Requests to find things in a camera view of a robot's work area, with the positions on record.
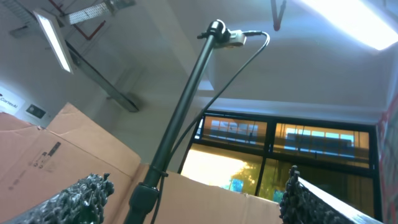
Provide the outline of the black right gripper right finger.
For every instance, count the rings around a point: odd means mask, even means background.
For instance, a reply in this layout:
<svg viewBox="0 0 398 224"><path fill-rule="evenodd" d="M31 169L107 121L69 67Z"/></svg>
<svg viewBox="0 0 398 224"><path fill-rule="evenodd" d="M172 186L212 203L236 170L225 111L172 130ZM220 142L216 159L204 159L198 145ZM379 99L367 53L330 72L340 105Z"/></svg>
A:
<svg viewBox="0 0 398 224"><path fill-rule="evenodd" d="M296 165L289 170L279 210L287 224L382 224L301 178Z"/></svg>

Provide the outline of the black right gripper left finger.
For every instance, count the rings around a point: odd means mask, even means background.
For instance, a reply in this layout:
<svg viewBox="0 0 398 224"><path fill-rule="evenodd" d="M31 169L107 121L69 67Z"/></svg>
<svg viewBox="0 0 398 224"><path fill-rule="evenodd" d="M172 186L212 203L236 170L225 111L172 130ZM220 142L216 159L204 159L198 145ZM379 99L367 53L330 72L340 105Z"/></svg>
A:
<svg viewBox="0 0 398 224"><path fill-rule="evenodd" d="M114 193L109 173L90 174L52 198L10 218L7 224L101 224Z"/></svg>

